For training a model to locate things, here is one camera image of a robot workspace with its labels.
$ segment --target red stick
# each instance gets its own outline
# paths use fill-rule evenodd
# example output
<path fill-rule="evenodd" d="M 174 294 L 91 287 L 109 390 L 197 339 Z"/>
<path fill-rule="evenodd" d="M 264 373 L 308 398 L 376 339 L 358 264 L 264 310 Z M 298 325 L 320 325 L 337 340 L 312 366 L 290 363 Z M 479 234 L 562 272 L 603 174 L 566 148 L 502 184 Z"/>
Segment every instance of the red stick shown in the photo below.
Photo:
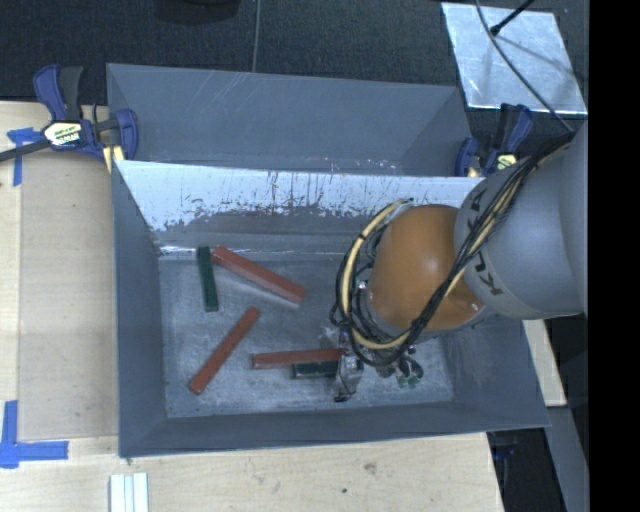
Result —
<path fill-rule="evenodd" d="M 233 326 L 229 334 L 227 334 L 227 337 L 222 340 L 222 343 L 218 345 L 218 348 L 216 348 L 209 360 L 189 383 L 189 389 L 193 393 L 199 395 L 204 391 L 209 382 L 211 382 L 211 379 L 218 373 L 220 367 L 229 358 L 231 352 L 238 346 L 238 343 L 242 341 L 242 338 L 247 335 L 258 318 L 260 318 L 260 311 L 256 308 L 250 307 L 245 311 L 242 318 Z"/>
<path fill-rule="evenodd" d="M 289 281 L 220 245 L 213 250 L 211 261 L 296 304 L 300 304 L 307 294 L 304 286 Z"/>
<path fill-rule="evenodd" d="M 264 352 L 253 356 L 252 367 L 254 370 L 269 370 L 271 368 L 282 368 L 296 363 L 340 361 L 342 354 L 344 354 L 344 350 L 341 348 Z"/>

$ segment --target table surface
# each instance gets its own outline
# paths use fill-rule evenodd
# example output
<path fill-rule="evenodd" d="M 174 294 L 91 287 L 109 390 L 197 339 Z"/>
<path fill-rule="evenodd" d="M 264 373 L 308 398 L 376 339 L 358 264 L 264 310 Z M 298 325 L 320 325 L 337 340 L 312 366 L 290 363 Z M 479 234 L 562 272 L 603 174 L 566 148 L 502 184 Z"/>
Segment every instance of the table surface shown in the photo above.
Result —
<path fill-rule="evenodd" d="M 26 126 L 40 128 L 47 120 L 46 109 L 37 103 L 0 102 L 0 150 L 12 147 L 4 136 L 9 129 Z M 100 169 L 98 162 L 85 160 L 79 155 L 54 154 L 49 150 L 31 155 L 24 161 L 25 182 L 29 175 L 39 170 L 52 172 L 50 179 L 54 179 L 55 169 L 63 169 L 61 172 L 64 172 L 64 169 L 80 166 L 94 173 L 93 179 L 100 183 L 102 178 L 97 173 L 106 171 Z M 22 353 L 19 355 L 19 339 L 24 345 L 24 340 L 29 339 L 32 333 L 32 329 L 24 331 L 19 315 L 21 300 L 25 300 L 20 297 L 20 268 L 25 263 L 21 261 L 21 199 L 22 188 L 28 185 L 13 187 L 12 178 L 13 162 L 0 164 L 0 401 L 16 399 L 23 393 L 21 389 L 18 394 L 18 382 L 24 381 L 18 371 L 19 360 L 22 366 L 29 367 L 29 371 L 43 372 L 44 376 L 40 377 L 39 382 L 42 389 L 51 388 L 53 392 L 62 389 L 73 393 L 64 389 L 65 385 L 68 387 L 64 374 L 49 371 L 46 365 L 31 365 L 30 360 L 25 359 L 33 347 L 21 346 Z M 53 182 L 51 185 L 51 194 L 58 194 L 54 191 Z M 37 231 L 37 226 L 30 225 L 24 233 L 32 237 Z M 82 236 L 83 230 L 79 231 L 80 234 L 76 233 L 75 236 Z M 32 249 L 30 244 L 35 243 L 27 242 L 30 242 L 30 238 L 22 240 L 25 255 L 28 249 Z M 58 274 L 61 269 L 58 265 L 54 270 Z M 40 275 L 40 279 L 44 287 L 55 285 L 53 270 Z M 98 295 L 96 289 L 90 290 L 89 296 L 85 297 L 89 305 L 94 304 Z M 109 308 L 98 311 L 102 315 L 111 314 Z M 52 321 L 43 317 L 41 323 L 47 325 Z M 83 357 L 95 359 L 96 350 L 98 357 L 112 353 L 112 348 L 101 353 L 100 350 L 105 350 L 102 346 L 96 348 L 91 344 L 72 343 L 60 334 L 74 332 L 74 325 L 66 322 L 53 326 L 63 326 L 64 331 L 49 328 L 53 334 L 46 339 L 52 343 L 52 353 L 64 351 L 65 358 L 71 361 L 71 367 L 74 360 Z M 566 404 L 544 324 L 541 321 L 524 322 L 524 328 L 547 405 Z M 77 392 L 75 398 L 95 401 L 101 393 L 109 397 L 112 392 L 98 386 L 97 395 Z M 73 399 L 74 395 L 66 396 L 67 401 L 70 398 Z M 51 411 L 51 405 L 47 407 L 47 400 L 43 398 L 41 407 L 46 417 L 44 413 Z M 105 422 L 108 425 L 109 418 L 100 417 L 104 411 L 93 414 L 96 416 L 89 414 L 88 424 L 102 425 L 108 431 L 109 427 L 104 425 Z M 38 418 L 26 417 L 22 420 L 37 422 Z M 73 417 L 66 421 L 73 422 Z M 504 510 L 486 435 L 469 434 L 134 460 L 117 456 L 117 437 L 114 435 L 80 436 L 71 439 L 67 461 L 22 463 L 16 470 L 0 469 L 0 511 L 108 510 L 109 476 L 141 471 L 148 473 L 150 509 L 153 511 L 337 511 L 427 507 L 434 511 Z"/>

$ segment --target black cable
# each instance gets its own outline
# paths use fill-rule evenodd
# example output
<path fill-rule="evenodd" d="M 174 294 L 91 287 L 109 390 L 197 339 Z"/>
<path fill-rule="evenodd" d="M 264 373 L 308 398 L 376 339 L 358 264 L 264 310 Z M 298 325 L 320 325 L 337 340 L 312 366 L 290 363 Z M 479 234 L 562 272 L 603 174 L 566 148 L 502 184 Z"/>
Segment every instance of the black cable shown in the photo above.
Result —
<path fill-rule="evenodd" d="M 500 47 L 500 45 L 498 45 L 496 38 L 493 36 L 493 34 L 491 33 L 491 29 L 489 28 L 489 24 L 487 23 L 487 20 L 484 17 L 484 14 L 482 13 L 482 9 L 480 8 L 480 1 L 479 0 L 474 0 L 474 3 L 476 5 L 476 11 L 478 12 L 478 16 L 480 17 L 480 22 L 482 23 L 482 27 L 484 28 L 485 32 L 487 33 L 487 36 L 489 37 L 489 40 L 491 41 L 491 43 L 493 44 L 493 46 L 495 47 L 495 49 L 498 51 L 498 53 L 500 54 L 500 56 L 502 57 L 502 59 L 505 61 L 505 63 L 507 64 L 507 66 L 509 66 L 509 68 L 511 69 L 511 71 L 513 71 L 513 73 L 518 77 L 518 79 L 524 84 L 524 86 L 529 89 L 529 91 L 531 92 L 531 94 L 533 94 L 536 99 L 542 103 L 544 105 L 544 107 L 549 111 L 549 113 L 555 117 L 558 121 L 560 121 L 560 123 L 562 124 L 562 126 L 569 132 L 569 133 L 575 133 L 575 130 L 573 128 L 571 128 L 571 126 L 569 126 L 569 124 L 562 119 L 562 117 L 560 117 L 558 115 L 558 113 L 554 110 L 554 108 L 540 95 L 540 93 L 533 87 L 533 85 L 531 85 L 529 83 L 529 81 L 522 76 L 522 73 L 520 73 L 520 71 L 517 70 L 517 68 L 513 65 L 513 63 L 511 62 L 511 60 L 509 60 L 509 58 L 507 57 L 507 55 L 504 53 L 504 51 L 502 50 L 502 48 Z"/>
<path fill-rule="evenodd" d="M 341 329 L 344 329 L 349 336 L 349 341 L 351 344 L 351 348 L 353 352 L 363 361 L 365 364 L 369 366 L 373 366 L 375 368 L 384 368 L 389 366 L 396 361 L 398 361 L 404 353 L 408 350 L 408 348 L 415 343 L 420 334 L 424 331 L 426 326 L 429 324 L 433 316 L 435 315 L 440 303 L 446 297 L 447 291 L 449 290 L 452 282 L 456 277 L 464 270 L 464 268 L 477 256 L 480 250 L 484 247 L 484 245 L 495 235 L 498 229 L 501 227 L 502 223 L 508 216 L 509 212 L 513 208 L 513 204 L 517 199 L 520 191 L 522 190 L 522 186 L 524 185 L 527 177 L 531 174 L 535 169 L 537 169 L 539 163 L 547 156 L 553 154 L 554 152 L 562 149 L 566 146 L 572 139 L 573 133 L 567 134 L 561 137 L 557 137 L 543 144 L 534 154 L 529 157 L 527 160 L 519 162 L 518 167 L 514 172 L 512 172 L 505 182 L 500 186 L 497 193 L 494 194 L 492 199 L 489 201 L 489 204 L 484 209 L 484 211 L 480 214 L 478 219 L 474 222 L 470 232 L 462 243 L 453 267 L 449 272 L 447 278 L 438 286 L 436 291 L 433 293 L 426 306 L 421 311 L 420 315 L 411 323 L 410 328 L 408 329 L 408 335 L 406 340 L 395 348 L 395 352 L 387 357 L 387 358 L 379 358 L 376 357 L 379 354 L 376 353 L 373 359 L 368 358 L 363 354 L 358 346 L 358 343 L 355 341 L 353 336 L 353 331 L 358 331 L 364 338 L 371 339 L 373 334 L 373 330 L 370 329 L 370 326 L 366 323 L 366 319 L 364 319 L 364 315 L 360 311 L 359 304 L 359 293 L 360 290 L 356 292 L 356 305 L 355 311 L 343 311 L 340 304 L 340 283 L 342 281 L 342 275 L 344 273 L 346 262 L 348 259 L 348 255 L 351 253 L 351 250 L 356 243 L 357 238 L 351 244 L 351 247 L 345 253 L 345 256 L 342 259 L 340 264 L 340 268 L 338 274 L 336 276 L 336 303 L 331 309 L 330 319 L 334 325 L 339 326 Z M 503 201 L 504 198 L 509 197 L 506 204 L 501 205 L 498 209 L 498 204 Z M 479 239 L 483 233 L 489 229 L 486 237 L 482 240 L 482 243 L 478 244 L 476 247 L 476 241 Z M 359 254 L 356 256 L 356 260 L 354 261 L 354 269 L 357 268 L 357 262 L 359 260 Z M 356 286 L 355 277 L 351 279 L 351 283 L 349 283 L 349 296 L 353 297 L 353 290 Z M 353 299 L 350 305 L 350 309 L 353 308 Z M 342 317 L 341 321 L 338 322 L 335 319 L 336 312 L 340 313 Z M 358 318 L 361 325 L 357 325 L 351 316 L 355 316 Z M 391 336 L 386 335 L 381 339 L 381 336 L 373 336 L 381 341 L 381 344 L 384 344 L 385 341 L 389 341 L 392 339 Z"/>
<path fill-rule="evenodd" d="M 506 27 L 509 23 L 511 23 L 511 20 L 520 16 L 520 13 L 522 13 L 522 11 L 524 11 L 527 7 L 529 7 L 535 1 L 536 0 L 527 0 L 515 11 L 509 14 L 509 16 L 503 19 L 500 23 L 496 23 L 493 27 L 491 27 L 491 34 L 494 36 L 497 36 L 504 27 Z"/>

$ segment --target wooden table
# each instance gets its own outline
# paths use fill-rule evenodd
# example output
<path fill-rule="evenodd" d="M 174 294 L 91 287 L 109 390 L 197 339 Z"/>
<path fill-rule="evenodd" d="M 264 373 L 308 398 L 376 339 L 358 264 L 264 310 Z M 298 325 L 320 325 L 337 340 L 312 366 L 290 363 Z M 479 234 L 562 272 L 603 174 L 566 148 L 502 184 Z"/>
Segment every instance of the wooden table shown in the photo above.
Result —
<path fill-rule="evenodd" d="M 39 104 L 0 102 L 0 149 L 12 147 L 4 136 L 7 130 L 40 128 L 47 119 Z M 25 158 L 24 186 L 38 168 L 50 170 L 63 161 L 82 165 L 83 160 L 48 150 Z M 19 334 L 28 334 L 19 329 L 22 191 L 12 186 L 12 176 L 13 162 L 0 164 L 0 400 L 18 397 L 18 339 Z M 526 322 L 525 328 L 545 400 L 548 405 L 563 405 L 566 400 L 544 325 Z M 58 342 L 71 360 L 86 350 L 69 341 Z M 49 378 L 55 386 L 60 376 L 47 373 L 41 375 L 43 382 Z M 114 435 L 78 437 L 70 441 L 67 461 L 0 469 L 0 511 L 108 510 L 109 476 L 136 472 L 148 473 L 154 512 L 503 510 L 486 435 L 471 434 L 135 460 L 118 457 Z"/>

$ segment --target blue clamp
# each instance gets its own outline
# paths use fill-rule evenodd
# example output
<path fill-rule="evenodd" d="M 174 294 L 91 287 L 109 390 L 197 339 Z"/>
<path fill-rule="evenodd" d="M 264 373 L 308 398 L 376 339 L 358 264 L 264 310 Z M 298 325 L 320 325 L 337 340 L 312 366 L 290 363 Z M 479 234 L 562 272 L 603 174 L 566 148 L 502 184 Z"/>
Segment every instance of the blue clamp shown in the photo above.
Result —
<path fill-rule="evenodd" d="M 111 129 L 118 129 L 119 144 L 125 158 L 133 159 L 138 148 L 135 114 L 129 109 L 122 109 L 116 112 L 115 119 L 100 123 L 95 119 L 94 123 L 83 119 L 78 105 L 78 83 L 82 71 L 80 66 L 62 68 L 58 64 L 50 64 L 35 74 L 33 86 L 38 101 L 49 110 L 51 122 L 42 129 L 39 140 L 1 152 L 0 162 L 51 148 L 54 151 L 73 151 L 104 163 L 106 146 L 97 134 Z M 19 172 L 18 182 L 22 179 L 21 167 Z"/>
<path fill-rule="evenodd" d="M 25 142 L 39 142 L 44 139 L 41 132 L 33 128 L 19 128 L 17 130 L 9 130 L 7 137 L 16 147 L 22 146 Z M 13 165 L 13 186 L 17 187 L 22 183 L 22 156 L 18 155 Z"/>
<path fill-rule="evenodd" d="M 15 469 L 23 461 L 66 460 L 69 441 L 47 441 L 38 443 L 17 442 L 18 401 L 4 404 L 2 441 L 0 442 L 0 468 Z"/>
<path fill-rule="evenodd" d="M 533 115 L 524 105 L 500 106 L 500 121 L 495 137 L 488 137 L 480 145 L 474 137 L 467 137 L 456 158 L 456 176 L 468 176 L 473 167 L 481 176 L 489 176 L 497 170 L 498 157 L 515 153 L 533 127 Z"/>

